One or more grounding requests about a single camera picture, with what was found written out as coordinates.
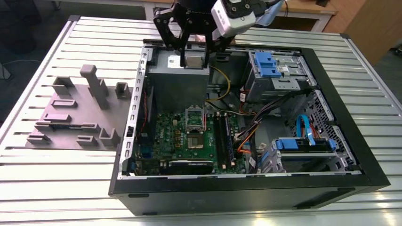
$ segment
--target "black cable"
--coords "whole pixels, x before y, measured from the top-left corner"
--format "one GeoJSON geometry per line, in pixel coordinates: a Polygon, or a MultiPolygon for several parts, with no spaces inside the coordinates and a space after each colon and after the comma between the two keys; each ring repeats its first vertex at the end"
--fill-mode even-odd
{"type": "Polygon", "coordinates": [[[284,17],[287,17],[287,15],[288,15],[288,5],[287,5],[287,1],[286,0],[284,0],[284,4],[286,4],[284,17]]]}
{"type": "Polygon", "coordinates": [[[279,97],[278,99],[271,101],[259,110],[259,112],[256,113],[255,117],[251,120],[251,124],[248,125],[248,127],[245,127],[245,130],[239,133],[237,137],[243,136],[245,133],[248,133],[249,131],[252,131],[255,129],[255,127],[257,126],[259,122],[263,119],[264,114],[268,114],[274,109],[276,109],[284,101],[287,101],[294,96],[298,96],[298,95],[302,95],[302,94],[308,94],[315,89],[316,89],[315,87],[308,87],[308,88],[306,88],[300,91],[288,92],[286,95],[283,95],[282,97],[279,97]]]}

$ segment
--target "metal table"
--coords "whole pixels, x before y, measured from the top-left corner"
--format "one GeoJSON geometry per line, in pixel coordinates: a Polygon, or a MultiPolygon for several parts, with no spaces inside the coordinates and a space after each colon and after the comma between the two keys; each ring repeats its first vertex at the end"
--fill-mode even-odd
{"type": "Polygon", "coordinates": [[[68,21],[0,129],[0,222],[53,225],[396,225],[402,222],[402,108],[352,42],[338,34],[251,29],[236,43],[312,48],[355,119],[391,186],[318,210],[135,217],[107,195],[113,152],[24,148],[48,104],[56,76],[84,84],[79,70],[132,86],[151,22],[81,17],[68,21]]]}

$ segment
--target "floor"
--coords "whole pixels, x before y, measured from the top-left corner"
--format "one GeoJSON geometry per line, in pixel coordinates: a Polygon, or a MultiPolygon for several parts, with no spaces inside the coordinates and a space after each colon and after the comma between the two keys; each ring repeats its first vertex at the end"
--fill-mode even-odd
{"type": "MultiPolygon", "coordinates": [[[[40,61],[46,54],[69,15],[123,19],[145,18],[144,10],[140,7],[62,2],[61,10],[54,11],[49,1],[36,0],[34,2],[42,17],[42,22],[30,28],[37,40],[36,50],[29,54],[16,55],[0,45],[1,63],[21,59],[40,61]]],[[[10,81],[0,80],[0,125],[34,74],[37,66],[38,63],[33,61],[17,62],[5,66],[6,70],[14,75],[14,78],[10,81]]],[[[374,68],[402,102],[402,57],[388,52],[374,68]]]]}

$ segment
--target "cable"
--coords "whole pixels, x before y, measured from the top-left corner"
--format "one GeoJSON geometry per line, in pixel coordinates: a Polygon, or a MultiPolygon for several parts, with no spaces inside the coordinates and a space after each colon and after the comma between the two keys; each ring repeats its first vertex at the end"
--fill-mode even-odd
{"type": "Polygon", "coordinates": [[[223,73],[223,71],[220,71],[216,67],[213,66],[209,66],[209,68],[212,68],[213,70],[216,70],[225,78],[225,81],[227,81],[227,91],[225,93],[219,97],[219,98],[215,98],[215,99],[205,99],[205,101],[215,101],[215,100],[220,100],[221,98],[224,98],[228,94],[228,92],[231,91],[231,81],[227,77],[227,75],[223,73]]]}
{"type": "Polygon", "coordinates": [[[287,1],[286,0],[284,0],[284,5],[286,5],[284,17],[287,17],[287,15],[288,15],[288,5],[287,5],[287,1]]]}
{"type": "Polygon", "coordinates": [[[212,104],[209,101],[205,101],[205,103],[208,103],[208,105],[211,105],[211,107],[212,107],[216,111],[220,111],[220,112],[228,112],[228,113],[232,113],[232,114],[236,114],[236,115],[240,115],[240,116],[247,116],[247,115],[248,115],[248,114],[241,114],[241,113],[237,113],[237,112],[233,112],[233,111],[223,110],[223,109],[219,108],[215,104],[212,104]]]}
{"type": "Polygon", "coordinates": [[[247,140],[249,139],[251,135],[255,133],[256,129],[257,129],[257,126],[255,127],[255,129],[252,130],[252,132],[248,134],[248,136],[245,137],[244,141],[241,142],[240,146],[237,147],[237,152],[248,152],[248,153],[251,153],[247,150],[241,150],[241,147],[245,144],[247,140]]]}
{"type": "Polygon", "coordinates": [[[243,113],[243,114],[249,114],[248,112],[243,111],[243,105],[244,105],[244,102],[241,102],[240,105],[239,105],[239,112],[243,113]]]}
{"type": "Polygon", "coordinates": [[[315,89],[316,87],[307,87],[303,90],[288,92],[286,95],[283,95],[282,97],[271,101],[266,106],[263,106],[260,111],[256,113],[256,115],[251,120],[252,123],[248,125],[248,127],[245,127],[244,131],[239,133],[237,137],[243,136],[247,132],[249,132],[255,128],[255,126],[259,124],[259,122],[263,119],[263,115],[268,114],[274,109],[276,109],[284,101],[287,101],[290,98],[292,98],[296,95],[308,94],[315,89]]]}

